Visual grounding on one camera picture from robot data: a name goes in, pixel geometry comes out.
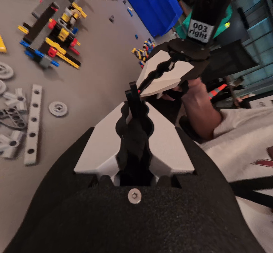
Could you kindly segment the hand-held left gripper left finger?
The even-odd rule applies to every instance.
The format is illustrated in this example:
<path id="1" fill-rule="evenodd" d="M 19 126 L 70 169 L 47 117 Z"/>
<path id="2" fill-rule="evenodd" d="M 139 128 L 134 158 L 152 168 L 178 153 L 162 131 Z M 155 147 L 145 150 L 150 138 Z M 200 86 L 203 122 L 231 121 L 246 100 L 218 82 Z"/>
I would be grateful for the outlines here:
<path id="1" fill-rule="evenodd" d="M 118 153 L 122 148 L 128 115 L 128 102 L 121 102 L 94 127 L 74 168 L 76 174 L 94 174 L 98 179 L 107 175 L 114 186 L 120 185 L 120 177 L 117 174 L 121 168 L 121 161 L 118 160 Z"/>

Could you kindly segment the person's right hand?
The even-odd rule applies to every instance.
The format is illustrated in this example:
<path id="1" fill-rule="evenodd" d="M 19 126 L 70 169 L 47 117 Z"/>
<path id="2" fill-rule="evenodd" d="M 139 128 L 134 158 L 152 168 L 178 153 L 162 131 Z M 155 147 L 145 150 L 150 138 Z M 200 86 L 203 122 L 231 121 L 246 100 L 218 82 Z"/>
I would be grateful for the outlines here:
<path id="1" fill-rule="evenodd" d="M 211 106 L 209 95 L 205 84 L 203 84 L 200 77 L 185 81 L 185 90 L 182 88 L 182 84 L 172 88 L 172 91 L 182 92 L 181 101 L 185 105 L 185 108 L 193 106 L 193 108 L 201 108 L 202 105 L 208 104 Z"/>

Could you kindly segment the dark grey lego liftarm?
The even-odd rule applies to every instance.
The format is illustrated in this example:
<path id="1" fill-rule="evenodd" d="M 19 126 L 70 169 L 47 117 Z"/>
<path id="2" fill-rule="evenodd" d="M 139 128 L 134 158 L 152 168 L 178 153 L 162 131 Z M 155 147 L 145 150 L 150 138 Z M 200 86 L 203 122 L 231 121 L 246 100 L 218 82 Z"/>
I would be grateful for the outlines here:
<path id="1" fill-rule="evenodd" d="M 16 106 L 0 110 L 0 124 L 11 130 L 22 131 L 27 128 Z"/>

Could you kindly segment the person's white shirt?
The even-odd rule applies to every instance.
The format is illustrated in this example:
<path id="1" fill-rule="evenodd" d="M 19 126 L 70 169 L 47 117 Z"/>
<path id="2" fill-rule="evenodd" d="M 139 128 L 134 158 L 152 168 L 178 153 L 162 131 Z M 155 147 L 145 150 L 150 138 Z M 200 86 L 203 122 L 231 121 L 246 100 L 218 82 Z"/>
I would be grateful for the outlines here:
<path id="1" fill-rule="evenodd" d="M 228 182 L 272 176 L 272 108 L 222 109 L 223 120 L 214 138 L 200 147 L 214 161 Z M 273 252 L 272 209 L 236 197 L 251 232 L 264 248 Z"/>

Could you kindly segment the orange traffic cone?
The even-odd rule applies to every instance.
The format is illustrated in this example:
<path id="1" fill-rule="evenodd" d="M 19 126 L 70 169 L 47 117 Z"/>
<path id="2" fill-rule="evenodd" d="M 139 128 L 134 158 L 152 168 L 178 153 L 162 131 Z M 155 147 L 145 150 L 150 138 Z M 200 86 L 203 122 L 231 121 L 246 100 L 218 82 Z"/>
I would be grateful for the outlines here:
<path id="1" fill-rule="evenodd" d="M 219 87 L 215 88 L 214 90 L 211 90 L 208 95 L 209 95 L 209 99 L 211 100 L 212 98 L 214 98 L 219 92 L 221 92 L 225 87 L 227 86 L 227 84 L 222 84 Z"/>

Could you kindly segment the long light grey lego beam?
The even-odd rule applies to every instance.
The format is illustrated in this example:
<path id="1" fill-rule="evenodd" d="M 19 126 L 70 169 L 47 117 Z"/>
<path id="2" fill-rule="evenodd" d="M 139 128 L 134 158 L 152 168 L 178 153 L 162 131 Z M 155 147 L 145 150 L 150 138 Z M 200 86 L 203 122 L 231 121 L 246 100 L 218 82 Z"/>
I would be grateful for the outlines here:
<path id="1" fill-rule="evenodd" d="M 42 86 L 33 84 L 31 102 L 29 105 L 28 128 L 25 141 L 25 166 L 34 165 L 37 162 L 41 107 Z"/>

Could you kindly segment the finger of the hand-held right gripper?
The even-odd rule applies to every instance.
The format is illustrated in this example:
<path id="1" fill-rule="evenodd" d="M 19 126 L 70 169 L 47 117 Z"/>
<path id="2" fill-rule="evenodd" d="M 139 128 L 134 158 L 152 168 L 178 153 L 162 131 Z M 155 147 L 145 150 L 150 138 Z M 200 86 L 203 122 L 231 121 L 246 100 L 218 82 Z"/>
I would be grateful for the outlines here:
<path id="1" fill-rule="evenodd" d="M 136 85 L 139 90 L 144 90 L 150 82 L 159 77 L 160 73 L 167 70 L 171 56 L 166 51 L 160 50 L 145 63 Z"/>
<path id="2" fill-rule="evenodd" d="M 178 86 L 181 78 L 193 68 L 194 66 L 189 62 L 175 62 L 170 70 L 163 72 L 159 78 L 152 79 L 148 85 L 140 91 L 140 97 L 144 98 L 155 95 Z"/>

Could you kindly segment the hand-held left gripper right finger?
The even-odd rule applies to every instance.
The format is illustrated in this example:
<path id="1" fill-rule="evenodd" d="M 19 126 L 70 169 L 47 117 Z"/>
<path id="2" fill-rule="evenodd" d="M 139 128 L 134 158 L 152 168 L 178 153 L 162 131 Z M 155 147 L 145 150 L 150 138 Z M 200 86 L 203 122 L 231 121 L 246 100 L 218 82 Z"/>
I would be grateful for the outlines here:
<path id="1" fill-rule="evenodd" d="M 172 177 L 175 174 L 192 174 L 194 166 L 173 125 L 149 102 L 147 117 L 152 121 L 153 131 L 148 138 L 152 154 L 149 171 L 153 174 L 152 183 L 157 183 L 161 176 Z"/>

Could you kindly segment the light grey lego connector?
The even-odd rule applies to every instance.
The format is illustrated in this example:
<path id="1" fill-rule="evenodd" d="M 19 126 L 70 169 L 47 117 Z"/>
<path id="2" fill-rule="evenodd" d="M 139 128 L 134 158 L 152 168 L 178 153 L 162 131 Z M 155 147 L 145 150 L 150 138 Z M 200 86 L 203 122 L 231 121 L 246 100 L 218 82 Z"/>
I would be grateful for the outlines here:
<path id="1" fill-rule="evenodd" d="M 15 130 L 10 136 L 0 134 L 0 151 L 3 158 L 11 159 L 15 157 L 17 149 L 23 137 L 23 132 Z"/>
<path id="2" fill-rule="evenodd" d="M 19 112 L 27 112 L 27 99 L 22 88 L 16 88 L 15 93 L 6 91 L 2 94 L 3 98 L 6 99 L 5 105 L 8 108 L 16 107 Z"/>

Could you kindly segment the pile of small lego pieces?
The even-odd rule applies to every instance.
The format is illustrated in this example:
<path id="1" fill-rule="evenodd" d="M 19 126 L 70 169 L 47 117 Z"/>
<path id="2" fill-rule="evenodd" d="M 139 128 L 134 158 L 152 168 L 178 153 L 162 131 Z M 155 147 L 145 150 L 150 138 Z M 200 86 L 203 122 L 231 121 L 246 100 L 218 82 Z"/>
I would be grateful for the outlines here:
<path id="1" fill-rule="evenodd" d="M 154 41 L 151 38 L 149 38 L 143 43 L 142 49 L 136 48 L 132 49 L 131 53 L 136 56 L 136 58 L 139 61 L 139 65 L 141 66 L 142 69 L 144 68 L 145 63 L 148 60 L 149 55 L 154 47 L 155 47 Z"/>

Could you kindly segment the blue plastic bin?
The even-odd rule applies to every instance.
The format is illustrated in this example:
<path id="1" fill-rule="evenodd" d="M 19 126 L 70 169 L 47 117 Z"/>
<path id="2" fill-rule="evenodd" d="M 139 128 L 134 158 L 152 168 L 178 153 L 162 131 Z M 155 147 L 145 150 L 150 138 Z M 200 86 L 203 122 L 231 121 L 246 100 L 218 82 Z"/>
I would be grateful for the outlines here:
<path id="1" fill-rule="evenodd" d="M 183 14 L 177 0 L 128 0 L 128 2 L 153 37 L 168 33 Z"/>

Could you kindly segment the partly built lego assembly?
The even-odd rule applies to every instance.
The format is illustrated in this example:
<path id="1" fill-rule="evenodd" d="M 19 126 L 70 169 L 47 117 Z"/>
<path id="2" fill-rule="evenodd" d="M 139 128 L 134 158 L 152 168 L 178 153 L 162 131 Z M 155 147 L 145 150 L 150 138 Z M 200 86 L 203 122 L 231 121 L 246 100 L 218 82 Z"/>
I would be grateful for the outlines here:
<path id="1" fill-rule="evenodd" d="M 26 23 L 18 26 L 25 34 L 20 41 L 25 54 L 43 69 L 50 65 L 59 67 L 56 57 L 79 69 L 81 63 L 69 51 L 79 55 L 75 49 L 76 45 L 80 46 L 76 37 L 76 24 L 87 15 L 75 0 L 42 0 L 32 16 L 36 18 L 33 26 Z"/>

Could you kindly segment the black lego beam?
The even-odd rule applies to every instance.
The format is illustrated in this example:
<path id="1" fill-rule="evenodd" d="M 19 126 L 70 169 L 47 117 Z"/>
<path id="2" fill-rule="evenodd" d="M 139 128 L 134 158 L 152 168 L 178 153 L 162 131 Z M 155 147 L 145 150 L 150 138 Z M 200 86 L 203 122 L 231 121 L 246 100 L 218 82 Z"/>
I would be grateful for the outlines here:
<path id="1" fill-rule="evenodd" d="M 136 81 L 129 83 L 130 89 L 125 91 L 125 95 L 128 101 L 128 106 L 130 108 L 133 118 L 141 117 L 141 99 L 138 93 L 138 88 Z"/>

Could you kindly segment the person's right forearm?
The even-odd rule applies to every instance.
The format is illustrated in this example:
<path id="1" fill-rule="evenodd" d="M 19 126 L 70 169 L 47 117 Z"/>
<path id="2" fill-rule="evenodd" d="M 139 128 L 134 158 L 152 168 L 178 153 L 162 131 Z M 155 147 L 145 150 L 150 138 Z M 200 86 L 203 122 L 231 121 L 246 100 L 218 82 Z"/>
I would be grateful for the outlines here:
<path id="1" fill-rule="evenodd" d="M 214 130 L 223 118 L 210 102 L 210 99 L 190 98 L 183 100 L 186 115 L 194 131 L 204 140 L 212 140 Z"/>

